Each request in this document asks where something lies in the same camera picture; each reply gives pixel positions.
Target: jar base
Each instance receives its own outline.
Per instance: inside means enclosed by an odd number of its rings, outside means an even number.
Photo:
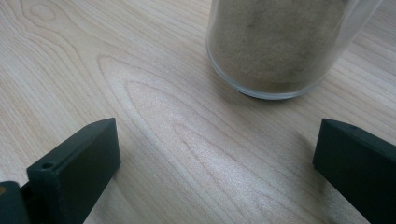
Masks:
[[[227,77],[222,71],[221,69],[218,67],[218,65],[216,64],[216,62],[214,61],[209,47],[206,45],[206,50],[207,50],[207,55],[209,56],[210,62],[212,63],[213,68],[215,69],[216,73],[223,79],[225,80],[229,85],[231,85],[232,87],[234,87],[237,91],[254,97],[254,98],[258,98],[258,99],[262,99],[262,100],[286,100],[289,98],[294,98],[297,96],[301,96],[304,95],[306,93],[308,93],[309,91],[312,91],[317,85],[318,83],[321,81],[318,81],[316,83],[313,83],[305,88],[303,88],[302,90],[299,91],[294,91],[294,92],[283,92],[283,93],[271,93],[271,92],[263,92],[263,91],[254,91],[250,88],[246,88],[242,85],[240,85],[239,83],[237,83],[236,81],[234,81],[233,79]]]

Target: wooden table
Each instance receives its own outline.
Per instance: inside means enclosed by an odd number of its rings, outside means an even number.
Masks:
[[[209,0],[0,0],[0,181],[117,119],[122,165],[86,223],[364,223],[312,166],[321,119],[396,144],[396,2],[302,97],[256,100],[206,56]]]

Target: dark green plastic piece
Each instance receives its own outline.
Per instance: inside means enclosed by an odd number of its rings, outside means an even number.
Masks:
[[[82,224],[119,167],[116,121],[89,124],[31,165],[21,189],[0,183],[0,224]]]
[[[396,146],[324,119],[315,168],[371,223],[396,223]]]
[[[89,124],[27,169],[56,223],[83,223],[120,166],[116,121]]]
[[[16,182],[6,181],[0,183],[0,223],[30,223],[21,195],[20,186]]]

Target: small hole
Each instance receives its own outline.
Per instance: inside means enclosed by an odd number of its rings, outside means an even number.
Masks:
[[[0,186],[0,195],[2,195],[2,194],[4,194],[4,193],[6,193],[6,188],[5,187],[3,187],[3,186]]]
[[[43,168],[44,170],[47,170],[47,169],[51,168],[53,165],[54,165],[53,162],[46,162],[41,165],[41,168]]]

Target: glass jar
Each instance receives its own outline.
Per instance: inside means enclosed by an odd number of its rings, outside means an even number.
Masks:
[[[217,73],[244,94],[311,91],[381,0],[213,0],[206,39]]]

